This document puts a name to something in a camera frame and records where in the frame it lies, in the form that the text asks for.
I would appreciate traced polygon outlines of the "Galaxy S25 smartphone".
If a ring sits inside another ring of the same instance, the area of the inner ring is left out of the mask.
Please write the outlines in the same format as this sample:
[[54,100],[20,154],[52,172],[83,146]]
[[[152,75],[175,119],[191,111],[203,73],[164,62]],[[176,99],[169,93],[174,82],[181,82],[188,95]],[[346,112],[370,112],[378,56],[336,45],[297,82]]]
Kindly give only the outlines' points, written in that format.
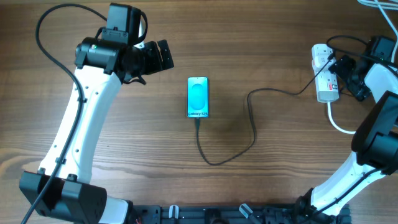
[[187,117],[209,116],[209,84],[207,77],[189,77],[187,80]]

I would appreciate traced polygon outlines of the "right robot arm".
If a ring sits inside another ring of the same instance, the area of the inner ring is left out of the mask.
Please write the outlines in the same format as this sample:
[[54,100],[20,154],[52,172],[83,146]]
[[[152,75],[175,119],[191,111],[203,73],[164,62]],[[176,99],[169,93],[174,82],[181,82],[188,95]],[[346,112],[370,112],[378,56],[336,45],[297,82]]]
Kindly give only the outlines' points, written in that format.
[[397,66],[392,41],[375,37],[361,58],[373,61],[364,81],[376,105],[354,133],[351,154],[324,183],[297,199],[295,223],[334,223],[343,207],[369,184],[397,170]]

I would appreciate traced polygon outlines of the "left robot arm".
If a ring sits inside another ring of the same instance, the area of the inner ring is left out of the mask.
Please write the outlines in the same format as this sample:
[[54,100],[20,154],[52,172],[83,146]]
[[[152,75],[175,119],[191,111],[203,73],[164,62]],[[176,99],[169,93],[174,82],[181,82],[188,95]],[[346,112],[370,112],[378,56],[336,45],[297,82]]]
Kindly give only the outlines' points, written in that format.
[[166,40],[146,42],[146,14],[112,3],[106,25],[76,47],[71,96],[54,142],[36,172],[24,172],[19,188],[37,212],[73,223],[140,223],[130,200],[91,185],[93,157],[105,117],[124,84],[144,83],[174,67]]

